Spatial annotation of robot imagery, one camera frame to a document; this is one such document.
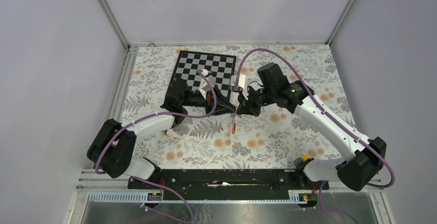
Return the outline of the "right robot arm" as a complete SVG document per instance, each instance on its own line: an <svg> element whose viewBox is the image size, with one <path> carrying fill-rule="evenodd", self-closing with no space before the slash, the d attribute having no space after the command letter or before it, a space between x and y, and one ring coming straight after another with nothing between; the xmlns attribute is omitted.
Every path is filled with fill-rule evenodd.
<svg viewBox="0 0 437 224"><path fill-rule="evenodd" d="M239 90L238 115L259 116L262 107L276 104L309 123L340 153L338 159L304 162L296 174L296 184L310 188L316 181L339 181L353 191L370 185L383 168L386 142L353 129L325 107L313 90L299 80L290 83L276 63L257 70L261 87L250 87L243 74L232 76L231 85Z"/></svg>

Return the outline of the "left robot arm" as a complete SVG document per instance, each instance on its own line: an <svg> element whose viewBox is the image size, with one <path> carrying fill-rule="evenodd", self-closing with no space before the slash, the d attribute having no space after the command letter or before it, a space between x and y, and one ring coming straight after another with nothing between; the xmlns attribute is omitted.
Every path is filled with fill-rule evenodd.
<svg viewBox="0 0 437 224"><path fill-rule="evenodd" d="M87 157L95 164L95 172L111 178L121 175L139 177L147 188L159 184L160 175L156 165L149 159L135 157L133 150L139 138L145 138L159 131L170 131L189 115L185 107L205 108L201 117L231 114L235 106L221 94L218 86L209 80L201 81L201 88L192 91L182 79L173 80L161 108L153 114L122 124L115 119L106 120L92 142Z"/></svg>

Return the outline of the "red tag keyring bundle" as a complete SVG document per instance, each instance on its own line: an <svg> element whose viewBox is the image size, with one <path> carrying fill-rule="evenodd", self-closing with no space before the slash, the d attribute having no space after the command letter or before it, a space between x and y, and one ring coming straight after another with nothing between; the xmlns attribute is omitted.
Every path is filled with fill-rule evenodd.
<svg viewBox="0 0 437 224"><path fill-rule="evenodd" d="M236 132L236 128L237 128L236 118L237 118L237 114L236 114L236 113L233 113L233 114L232 114L232 130L231 130L231 133L232 133L232 134L235 134L235 132Z"/></svg>

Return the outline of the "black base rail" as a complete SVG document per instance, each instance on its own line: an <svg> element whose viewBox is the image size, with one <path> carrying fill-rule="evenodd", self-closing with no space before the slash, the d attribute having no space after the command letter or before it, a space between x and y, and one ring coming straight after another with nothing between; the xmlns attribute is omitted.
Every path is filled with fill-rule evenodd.
<svg viewBox="0 0 437 224"><path fill-rule="evenodd" d="M314 193L329 189L329 184L313 182L298 169L158 169L149 181L152 185L130 178L128 189L156 190L159 193L173 189L177 193L204 189L261 189L272 191L303 191Z"/></svg>

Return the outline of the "toy brick stack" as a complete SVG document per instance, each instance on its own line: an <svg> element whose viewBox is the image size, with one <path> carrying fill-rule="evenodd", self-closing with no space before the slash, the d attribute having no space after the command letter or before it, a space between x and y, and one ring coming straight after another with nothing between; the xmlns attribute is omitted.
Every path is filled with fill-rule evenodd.
<svg viewBox="0 0 437 224"><path fill-rule="evenodd" d="M175 139L178 137L177 133L173 129L164 130L163 133L171 139Z"/></svg>

